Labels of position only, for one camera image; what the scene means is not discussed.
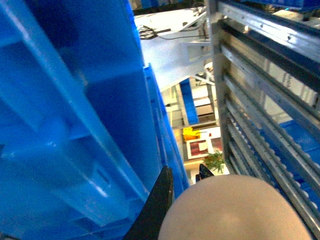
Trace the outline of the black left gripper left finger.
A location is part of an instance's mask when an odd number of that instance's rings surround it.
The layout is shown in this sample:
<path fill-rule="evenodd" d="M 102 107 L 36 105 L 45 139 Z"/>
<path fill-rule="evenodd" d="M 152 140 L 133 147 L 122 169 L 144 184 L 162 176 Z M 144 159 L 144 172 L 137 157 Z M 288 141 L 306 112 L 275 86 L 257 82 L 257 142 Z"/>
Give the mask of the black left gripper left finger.
<path fill-rule="evenodd" d="M 164 166 L 141 212 L 124 235 L 125 240 L 157 240 L 163 220 L 173 203 L 172 169 Z"/>

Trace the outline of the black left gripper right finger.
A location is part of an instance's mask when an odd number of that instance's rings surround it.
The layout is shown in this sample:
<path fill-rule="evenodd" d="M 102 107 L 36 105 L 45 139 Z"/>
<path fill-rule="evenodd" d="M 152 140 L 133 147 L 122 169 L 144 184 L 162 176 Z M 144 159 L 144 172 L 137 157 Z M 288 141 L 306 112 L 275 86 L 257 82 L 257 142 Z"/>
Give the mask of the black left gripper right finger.
<path fill-rule="evenodd" d="M 198 183 L 206 178 L 213 177 L 214 174 L 203 164 L 199 165 L 199 172 L 195 175 L 195 182 Z"/>

